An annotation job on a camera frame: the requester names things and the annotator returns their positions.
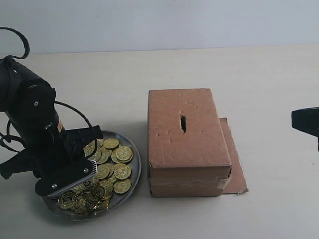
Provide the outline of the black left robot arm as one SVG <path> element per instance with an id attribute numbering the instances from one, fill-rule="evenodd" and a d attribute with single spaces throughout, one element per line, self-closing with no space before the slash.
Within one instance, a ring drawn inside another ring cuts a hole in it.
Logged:
<path id="1" fill-rule="evenodd" d="M 100 127 L 65 130 L 54 107 L 56 91 L 48 82 L 13 59 L 0 61 L 0 110 L 9 118 L 24 150 L 0 165 L 8 179 L 14 173 L 33 171 L 37 178 L 51 175 L 84 160 L 83 148 L 102 138 Z"/>

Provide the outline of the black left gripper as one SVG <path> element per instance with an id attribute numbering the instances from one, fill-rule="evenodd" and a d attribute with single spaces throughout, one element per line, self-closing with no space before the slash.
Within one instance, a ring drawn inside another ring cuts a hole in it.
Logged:
<path id="1" fill-rule="evenodd" d="M 63 130 L 55 142 L 29 145 L 0 165 L 0 174 L 8 179 L 15 173 L 32 171 L 36 178 L 43 178 L 57 170 L 85 159 L 83 148 L 94 139 L 102 138 L 101 128 Z"/>

